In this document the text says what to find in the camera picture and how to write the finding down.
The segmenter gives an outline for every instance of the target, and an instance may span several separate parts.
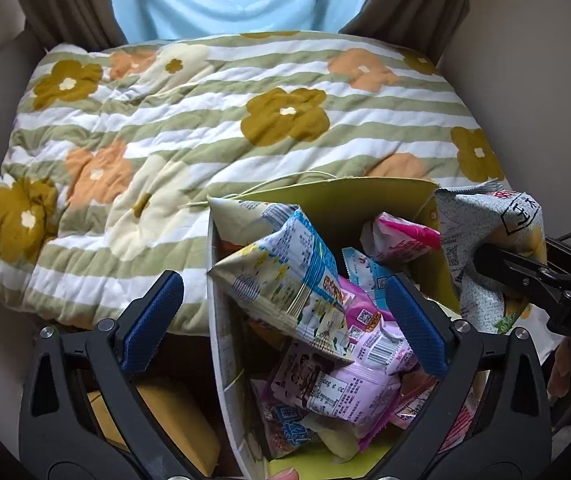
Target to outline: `fingernail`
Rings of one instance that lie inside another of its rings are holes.
[[[281,478],[285,478],[288,475],[291,475],[294,472],[294,467],[289,469],[283,469],[283,471],[279,471],[272,477],[272,480],[280,480]]]

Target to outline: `striped quilt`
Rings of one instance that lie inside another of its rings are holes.
[[[0,301],[82,328],[165,269],[171,332],[207,334],[207,195],[336,176],[503,178],[483,131],[421,54],[316,32],[86,52],[32,76],[0,172]]]

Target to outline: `flower center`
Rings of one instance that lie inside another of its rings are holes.
[[[59,85],[59,90],[72,90],[76,86],[76,79],[66,77]]]
[[[94,168],[93,170],[89,171],[90,180],[98,180],[102,176],[103,176],[103,170],[101,168]]]
[[[36,225],[36,217],[31,211],[23,211],[21,213],[21,225],[27,229],[31,229]]]

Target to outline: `qr code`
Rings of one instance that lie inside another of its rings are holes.
[[[352,325],[350,330],[348,330],[347,335],[350,336],[350,339],[356,339],[357,341],[363,335],[363,330],[357,327],[357,325]]]
[[[372,314],[371,312],[368,312],[366,309],[363,309],[361,311],[361,314],[359,314],[357,316],[357,321],[360,321],[364,325],[367,325],[372,320],[373,317],[374,317],[374,314]]]
[[[459,265],[459,254],[457,253],[457,246],[453,245],[445,248],[445,257],[447,258],[450,267],[457,267]]]

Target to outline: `gray snack bag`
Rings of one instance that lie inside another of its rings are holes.
[[[472,257],[483,242],[546,262],[541,206],[524,192],[491,180],[435,191],[441,248],[460,291],[463,318],[480,332],[505,333],[527,302],[506,296],[500,283],[475,271]]]

